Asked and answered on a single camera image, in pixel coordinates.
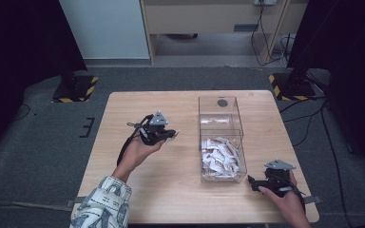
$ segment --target black curtain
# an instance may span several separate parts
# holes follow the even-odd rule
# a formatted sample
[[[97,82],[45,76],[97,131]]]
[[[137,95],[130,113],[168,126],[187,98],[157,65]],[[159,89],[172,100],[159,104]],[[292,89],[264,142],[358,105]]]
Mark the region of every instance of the black curtain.
[[[365,1],[310,0],[288,67],[331,72],[330,108],[351,151],[365,156]]]
[[[62,75],[64,68],[86,70],[86,65],[59,1],[0,1],[0,136],[25,89]]]

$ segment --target yellow and black hazard tape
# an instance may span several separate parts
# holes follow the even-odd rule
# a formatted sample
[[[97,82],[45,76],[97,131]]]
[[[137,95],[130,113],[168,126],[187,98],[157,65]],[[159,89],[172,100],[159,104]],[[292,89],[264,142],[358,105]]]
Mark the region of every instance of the yellow and black hazard tape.
[[[90,85],[89,85],[89,88],[88,90],[86,91],[86,95],[83,96],[83,97],[79,97],[79,98],[57,98],[57,99],[52,99],[52,101],[54,103],[73,103],[73,102],[87,102],[88,99],[90,98],[91,96],[91,93],[93,92],[94,90],[94,87],[96,86],[96,83],[97,83],[97,80],[99,80],[98,77],[93,77],[91,79],[91,82],[90,82]]]
[[[277,97],[278,101],[303,101],[315,98],[314,96],[284,96],[281,94],[281,90],[279,89],[274,75],[269,76],[269,82],[271,82],[272,88],[274,89],[275,96]]]

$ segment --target black cable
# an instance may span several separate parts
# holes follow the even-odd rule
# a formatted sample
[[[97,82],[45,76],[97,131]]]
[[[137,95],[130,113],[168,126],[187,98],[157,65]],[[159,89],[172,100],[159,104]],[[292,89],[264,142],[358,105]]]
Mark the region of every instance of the black cable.
[[[13,122],[22,120],[23,118],[27,117],[28,114],[30,113],[31,108],[27,104],[22,104],[21,106],[25,106],[28,109],[28,112],[25,115],[23,115],[22,117],[12,120]]]
[[[288,34],[287,36],[287,41],[286,41],[286,47],[284,49],[284,52],[283,52],[283,57],[285,58],[286,62],[289,62],[289,59],[287,58],[288,56],[288,48],[289,48],[289,41],[290,41],[290,33]]]
[[[68,212],[72,211],[72,208],[68,206],[45,205],[45,204],[18,202],[18,201],[0,201],[0,208],[47,209],[47,210],[68,211]]]
[[[302,139],[300,142],[296,143],[296,144],[292,144],[292,146],[298,146],[298,145],[302,144],[302,143],[306,140],[306,138],[307,138],[307,136],[308,136],[309,128],[310,128],[310,123],[311,123],[311,121],[312,121],[313,117],[314,117],[316,114],[318,114],[320,111],[322,111],[322,109],[324,108],[324,106],[326,105],[326,103],[327,103],[327,101],[325,101],[325,102],[322,104],[321,108],[320,108],[318,111],[316,111],[315,113],[313,113],[313,114],[311,114],[311,115],[302,116],[302,117],[297,117],[297,118],[294,118],[293,120],[284,121],[284,122],[286,123],[286,122],[296,121],[296,120],[299,120],[299,119],[302,119],[302,118],[310,117],[309,122],[307,123],[306,134],[304,135],[303,139]]]
[[[259,58],[258,58],[258,56],[257,56],[256,49],[255,49],[255,47],[254,47],[254,33],[255,33],[255,30],[254,30],[254,31],[253,31],[253,33],[251,34],[251,46],[253,47],[254,53],[256,54],[256,59],[257,59],[257,62],[259,63],[259,65],[260,65],[260,66],[266,66],[266,65],[269,65],[269,64],[271,64],[271,63],[273,63],[273,62],[275,62],[275,61],[280,60],[280,58],[278,58],[278,59],[274,59],[274,58],[272,58],[271,54],[269,53],[268,41],[267,41],[266,34],[265,34],[265,32],[264,32],[264,30],[263,30],[263,26],[262,26],[263,0],[260,0],[260,1],[259,1],[259,8],[260,8],[260,10],[259,10],[259,20],[258,20],[258,22],[257,22],[257,26],[256,26],[256,28],[258,28],[258,27],[260,27],[260,28],[261,28],[261,31],[262,31],[262,34],[263,34],[263,38],[264,38],[264,40],[265,40],[265,44],[266,44],[266,48],[267,48],[267,52],[268,52],[267,54],[268,54],[269,58],[270,58],[272,61],[269,61],[268,63],[265,63],[265,64],[262,64],[262,63],[259,61]]]
[[[287,107],[283,108],[283,109],[282,109],[279,113],[282,113],[282,112],[286,111],[287,109],[289,109],[290,107],[292,107],[292,106],[294,106],[294,105],[300,104],[300,103],[302,103],[302,102],[310,101],[310,100],[311,100],[311,99],[306,99],[306,100],[300,100],[300,101],[297,101],[297,102],[295,102],[295,103],[293,103],[293,104],[290,104],[290,105],[288,105]]]
[[[284,39],[287,39],[286,46],[283,44],[283,40]],[[289,48],[289,40],[295,40],[295,37],[290,37],[290,33],[288,34],[288,36],[284,36],[284,37],[280,38],[280,45],[286,49],[286,52],[288,54],[290,54],[290,52],[291,52],[291,51],[288,50],[288,48]]]
[[[290,104],[288,105],[287,107],[283,108],[279,113],[282,113],[284,111],[286,111],[287,109],[289,109],[290,107],[294,106],[294,105],[297,105],[297,104],[300,104],[302,102],[306,102],[306,101],[313,101],[313,100],[316,100],[316,99],[321,99],[321,98],[325,98],[325,97],[315,97],[315,98],[312,98],[312,99],[305,99],[305,100],[300,100],[300,101],[297,101],[293,104]]]
[[[118,159],[117,159],[117,166],[120,164],[121,160],[123,159],[124,157],[124,153],[126,151],[126,148],[129,146],[129,144],[131,143],[131,141],[137,137],[135,134],[136,132],[138,132],[138,130],[141,128],[142,124],[144,123],[144,121],[146,120],[149,120],[153,117],[153,115],[147,115],[144,117],[144,119],[140,122],[140,123],[127,123],[127,125],[130,125],[130,126],[134,126],[135,127],[135,130],[133,131],[133,133],[131,134],[131,136],[129,136],[124,145],[123,145],[123,148],[121,149],[120,151],[120,155],[118,156]]]
[[[311,120],[313,120],[313,117],[314,117],[314,115],[310,117],[309,122],[307,123],[306,134],[304,135],[303,139],[300,142],[298,142],[296,144],[293,144],[292,146],[298,146],[306,140],[306,138],[308,136],[308,131],[309,131],[309,128],[310,128],[310,122],[311,122]]]
[[[311,69],[307,70],[306,73],[306,79],[313,84],[314,86],[316,86],[319,90],[321,90],[323,93],[325,93],[328,89],[328,85],[326,85],[325,83],[321,82],[319,79],[317,79],[313,73],[311,72]]]
[[[323,109],[321,109],[321,119],[322,119],[322,123],[324,124],[325,133],[327,134],[328,142],[330,143],[331,151],[332,151],[333,156],[334,156],[334,161],[335,161],[335,165],[336,165],[337,180],[338,180],[338,182],[339,182],[340,200],[341,200],[341,202],[342,202],[343,213],[345,214],[346,222],[348,223],[349,227],[350,227],[350,228],[353,228],[352,223],[351,223],[351,221],[350,221],[350,219],[349,219],[349,216],[348,216],[348,211],[347,211],[347,209],[346,209],[345,199],[344,199],[344,197],[343,197],[342,178],[341,178],[341,176],[340,176],[340,170],[339,170],[339,165],[338,165],[338,162],[337,162],[336,152],[335,152],[335,150],[334,150],[334,146],[333,146],[333,143],[332,143],[332,140],[331,140],[330,133],[329,133],[329,131],[328,131],[327,124],[325,123],[325,118],[324,118],[324,112],[323,112]]]
[[[291,50],[288,50],[288,47],[287,46],[285,46],[283,43],[282,43],[282,41],[284,40],[284,39],[287,39],[288,37],[287,36],[284,36],[284,37],[281,37],[280,38],[280,45],[283,47],[283,48],[285,48],[286,49],[286,52],[287,52],[287,54],[288,55],[290,55],[290,53],[292,52]],[[272,53],[282,53],[282,48],[280,48],[280,49],[276,49],[276,48],[273,48],[272,49]]]

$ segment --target white wall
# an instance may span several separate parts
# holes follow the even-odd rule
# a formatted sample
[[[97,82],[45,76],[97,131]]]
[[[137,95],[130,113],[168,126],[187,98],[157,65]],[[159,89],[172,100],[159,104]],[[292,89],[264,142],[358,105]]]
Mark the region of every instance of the white wall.
[[[60,0],[84,59],[149,59],[139,0]]]

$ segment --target gray carpet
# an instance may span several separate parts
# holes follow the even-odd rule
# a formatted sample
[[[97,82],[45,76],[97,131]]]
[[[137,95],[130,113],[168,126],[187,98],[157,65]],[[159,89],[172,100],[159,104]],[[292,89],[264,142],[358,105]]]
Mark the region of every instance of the gray carpet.
[[[282,68],[248,67],[91,68],[89,74],[98,76],[99,81],[90,100],[70,104],[51,102],[59,77],[33,85],[25,92],[25,105],[19,108],[14,118],[19,120],[12,122],[0,142],[0,201],[64,207],[67,200],[74,199],[108,95],[113,91],[272,90],[268,76],[284,71]],[[282,113],[282,119],[312,114],[320,109],[323,102],[324,99],[318,99],[294,105]],[[277,101],[279,109],[292,103]],[[365,224],[365,159],[348,152],[334,116],[327,109],[324,109],[324,114],[338,158],[350,221],[354,226]],[[89,137],[81,138],[86,134],[84,125],[90,123],[87,118],[95,118],[95,122]],[[304,118],[285,123],[292,144],[304,138],[308,122],[309,118]],[[312,119],[306,140],[295,146],[295,150],[312,193],[324,199],[317,205],[320,220],[313,227],[348,227],[343,215],[336,165],[320,114]],[[0,207],[0,227],[68,227],[69,218],[69,211]],[[288,226],[273,224],[270,227]]]

